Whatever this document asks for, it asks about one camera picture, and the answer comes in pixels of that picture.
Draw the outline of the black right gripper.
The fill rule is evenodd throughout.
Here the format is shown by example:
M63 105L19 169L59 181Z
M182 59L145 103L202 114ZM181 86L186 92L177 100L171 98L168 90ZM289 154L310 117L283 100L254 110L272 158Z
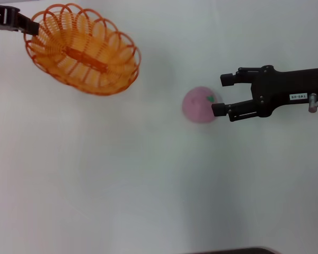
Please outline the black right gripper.
M315 113L318 108L318 68L280 72L273 66L262 68L240 67L235 74L222 74L223 87L251 84L252 100L234 104L213 103L215 117L228 116L231 122L252 117L269 117L284 105L308 104Z

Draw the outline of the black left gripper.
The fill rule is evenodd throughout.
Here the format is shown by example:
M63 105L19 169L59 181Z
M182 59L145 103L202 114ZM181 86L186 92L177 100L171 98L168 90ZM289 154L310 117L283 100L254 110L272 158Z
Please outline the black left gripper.
M0 30L22 31L29 35L39 35L40 24L20 14L13 6L0 5Z

